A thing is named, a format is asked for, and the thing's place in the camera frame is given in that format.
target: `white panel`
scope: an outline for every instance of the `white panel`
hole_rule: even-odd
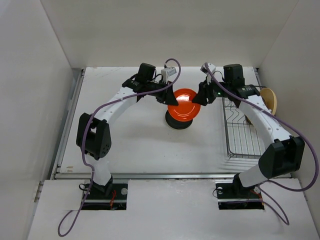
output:
[[[297,179],[280,183],[299,188]],[[57,228],[69,210],[79,208],[82,180],[44,183],[29,240],[58,240]],[[219,210],[212,180],[131,180],[127,210],[86,210],[79,214],[68,240],[318,240],[303,193],[287,192],[271,183],[263,189],[273,196],[290,221],[284,225],[274,212]],[[276,209],[266,196],[263,199]],[[75,213],[61,227],[65,233]]]
[[[301,0],[265,58],[259,74],[278,99],[276,114],[301,130],[320,154],[320,1]],[[306,186],[314,175],[314,159],[306,147],[298,176]],[[306,191],[320,230],[320,181]]]
[[[61,173],[90,173],[76,145],[79,118],[91,114],[138,72],[138,67],[88,67],[68,137]],[[247,84],[257,84],[252,67],[245,67]],[[190,88],[206,79],[200,67],[182,67],[173,90]],[[170,128],[165,122],[168,107],[153,96],[145,96],[124,112],[110,127],[112,146],[105,158],[112,173],[238,173],[257,164],[257,159],[229,160],[221,98],[202,106],[192,125],[184,130]]]
[[[72,67],[259,66],[298,0],[41,0]]]
[[[48,174],[72,82],[39,0],[0,4],[0,74],[0,238],[20,240],[34,189]]]

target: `white floor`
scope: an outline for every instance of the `white floor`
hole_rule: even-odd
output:
[[[85,71],[60,173],[90,173],[76,146],[79,117],[106,103],[137,67],[88,67]],[[244,67],[246,84],[257,85],[252,67]],[[174,90],[191,88],[205,80],[200,67],[183,67]],[[111,126],[112,147],[106,158],[112,173],[237,173],[257,163],[252,159],[228,160],[222,100],[201,107],[185,130],[165,123],[167,106],[146,96]]]
[[[300,188],[297,179],[278,179]],[[83,180],[47,180],[44,183],[29,240],[59,240],[57,228],[69,210],[79,208]],[[274,212],[219,210],[213,180],[131,180],[127,210],[82,211],[66,240],[318,240],[301,192],[283,191],[271,183],[262,188],[283,207],[290,226]],[[263,199],[278,209],[266,196]],[[67,217],[61,232],[71,225]]]

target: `orange plate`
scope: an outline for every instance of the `orange plate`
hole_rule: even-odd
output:
[[[181,88],[174,92],[178,101],[178,106],[168,105],[169,114],[177,121],[188,122],[194,119],[201,108],[200,104],[192,103],[192,99],[197,95],[195,91],[189,88]]]

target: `white wall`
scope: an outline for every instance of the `white wall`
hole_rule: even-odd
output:
[[[262,83],[272,88],[277,95],[277,115],[305,133],[318,155],[320,155],[319,12],[319,0],[300,0],[259,69]],[[305,150],[298,172],[303,186],[311,181],[314,169],[313,157],[309,149]],[[320,181],[318,180],[305,194],[319,232]]]
[[[72,67],[260,66],[298,0],[41,0]]]
[[[0,235],[25,238],[72,70],[40,0],[0,1]]]

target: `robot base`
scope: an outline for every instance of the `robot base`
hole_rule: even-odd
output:
[[[215,190],[212,194],[215,194],[218,198],[219,210],[240,210],[240,209],[262,209],[265,207],[259,201],[257,202],[244,202],[239,203],[238,201],[246,200],[259,200],[260,196],[253,192],[251,188],[243,190],[241,193],[235,191],[234,185],[230,183],[216,183]]]
[[[165,113],[165,121],[166,123],[173,129],[182,130],[188,128],[193,120],[190,121],[178,121],[175,120],[168,111]]]
[[[115,191],[115,198],[113,200],[112,209],[110,202],[113,198],[112,192]],[[116,183],[112,184],[112,191],[106,197],[101,191],[96,188],[91,188],[87,196],[82,210],[126,210],[127,209],[128,184]]]

